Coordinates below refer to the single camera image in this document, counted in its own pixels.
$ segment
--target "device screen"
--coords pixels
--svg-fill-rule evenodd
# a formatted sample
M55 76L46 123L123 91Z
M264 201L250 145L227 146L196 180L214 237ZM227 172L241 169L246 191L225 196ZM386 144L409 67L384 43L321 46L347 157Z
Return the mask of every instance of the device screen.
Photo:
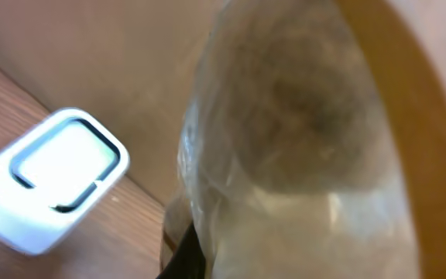
M117 160L83 123L72 121L20 162L19 175L54 201L72 203Z

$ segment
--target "white kitchen scale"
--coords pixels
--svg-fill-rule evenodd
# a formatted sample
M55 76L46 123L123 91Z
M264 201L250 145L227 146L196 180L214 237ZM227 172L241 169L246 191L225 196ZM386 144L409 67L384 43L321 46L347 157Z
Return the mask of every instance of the white kitchen scale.
M129 167L126 148L77 108L0 152L0 240L29 255L62 240Z

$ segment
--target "transparent plastic packaging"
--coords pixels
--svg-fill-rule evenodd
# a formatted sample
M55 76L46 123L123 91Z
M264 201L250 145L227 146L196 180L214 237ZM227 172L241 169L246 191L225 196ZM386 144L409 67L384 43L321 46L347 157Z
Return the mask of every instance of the transparent plastic packaging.
M376 85L328 0L234 0L179 152L206 278L416 278Z

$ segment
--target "clear plastic bag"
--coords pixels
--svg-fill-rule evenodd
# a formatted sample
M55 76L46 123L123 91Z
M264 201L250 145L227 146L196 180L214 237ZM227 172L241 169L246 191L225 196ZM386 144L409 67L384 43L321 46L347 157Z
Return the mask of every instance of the clear plastic bag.
M418 277L383 105L332 1L225 7L179 166L207 278Z

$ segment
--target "wooden floor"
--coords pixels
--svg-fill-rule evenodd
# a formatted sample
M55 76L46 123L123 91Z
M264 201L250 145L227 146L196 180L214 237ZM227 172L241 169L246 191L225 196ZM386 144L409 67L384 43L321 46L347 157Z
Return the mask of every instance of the wooden floor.
M0 73L0 149L48 111ZM0 243L0 279L154 278L163 209L127 177L54 250L25 257Z

